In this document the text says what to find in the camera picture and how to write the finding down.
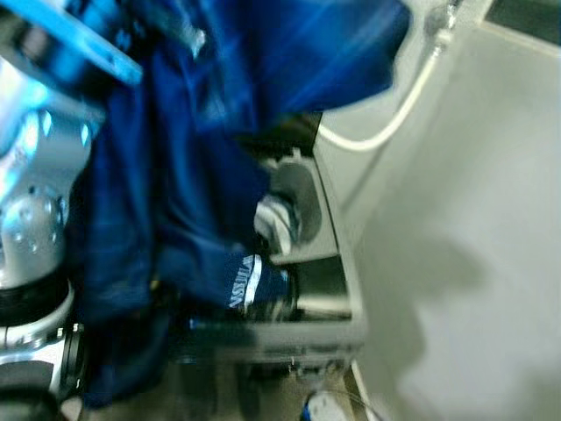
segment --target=blue cloth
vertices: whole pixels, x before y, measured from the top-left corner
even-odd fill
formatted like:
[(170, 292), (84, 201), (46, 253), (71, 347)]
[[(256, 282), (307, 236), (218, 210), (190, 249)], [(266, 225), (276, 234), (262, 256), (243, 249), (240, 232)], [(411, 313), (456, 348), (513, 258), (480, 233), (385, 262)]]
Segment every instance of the blue cloth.
[[(107, 102), (67, 226), (78, 317), (94, 329), (148, 306), (155, 274), (227, 307), (269, 184), (233, 136), (386, 89), (410, 19), (398, 0), (160, 1), (178, 13), (180, 4), (209, 45), (194, 61), (162, 40), (142, 62), (143, 82)], [(282, 276), (265, 272), (258, 299), (284, 294)], [(118, 364), (115, 352), (100, 367)], [(92, 391), (97, 404), (133, 388), (117, 373), (91, 383), (105, 394)]]

